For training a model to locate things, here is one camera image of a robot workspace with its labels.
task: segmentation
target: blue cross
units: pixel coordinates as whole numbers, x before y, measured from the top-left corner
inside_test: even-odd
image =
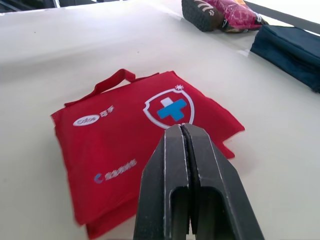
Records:
[[[187,103],[181,98],[178,101],[175,101],[170,105],[161,108],[156,113],[161,119],[171,116],[174,121],[177,122],[185,116],[181,111],[181,109],[183,109],[185,106],[187,106]]]

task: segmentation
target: shield logo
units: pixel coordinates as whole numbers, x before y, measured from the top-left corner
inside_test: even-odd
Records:
[[[175,124],[192,124],[195,106],[183,88],[182,85],[177,85],[175,88],[151,97],[144,103],[144,114],[151,122],[163,129],[168,129]]]

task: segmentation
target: white surface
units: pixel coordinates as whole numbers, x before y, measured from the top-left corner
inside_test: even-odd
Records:
[[[248,55],[254,33],[202,33],[180,16],[170,0],[0,16],[1,240],[87,239],[50,114],[120,68],[174,70],[227,108],[246,128],[227,146],[265,239],[320,239],[320,95]]]

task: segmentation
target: white shield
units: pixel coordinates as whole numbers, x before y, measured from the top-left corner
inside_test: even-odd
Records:
[[[184,91],[184,90],[177,90],[175,88],[172,88],[172,89],[168,89],[166,91],[163,91],[163,92],[160,92],[158,93],[157,95],[151,97],[150,99],[148,99],[144,104],[145,104],[145,108],[143,109],[143,112],[144,114],[147,116],[147,118],[153,122],[155,125],[157,125],[158,127],[160,128],[163,128],[163,129],[168,129],[170,128],[171,126],[169,125],[166,125],[160,121],[158,121],[157,119],[155,119],[151,114],[150,112],[148,111],[149,107],[150,107],[150,102],[158,97],[160,97],[161,95],[164,95],[164,94],[167,94],[169,92],[174,92],[176,94],[182,94],[186,97],[186,99],[188,100],[188,103],[190,105],[190,109],[191,109],[191,113],[190,113],[190,119],[189,119],[189,124],[192,124],[194,122],[194,118],[195,118],[195,106],[194,106],[194,103],[191,99],[191,97]]]

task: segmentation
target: shoe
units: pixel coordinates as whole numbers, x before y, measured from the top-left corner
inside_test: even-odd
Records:
[[[203,0],[182,0],[183,17],[202,32],[212,32],[222,25],[224,15]]]

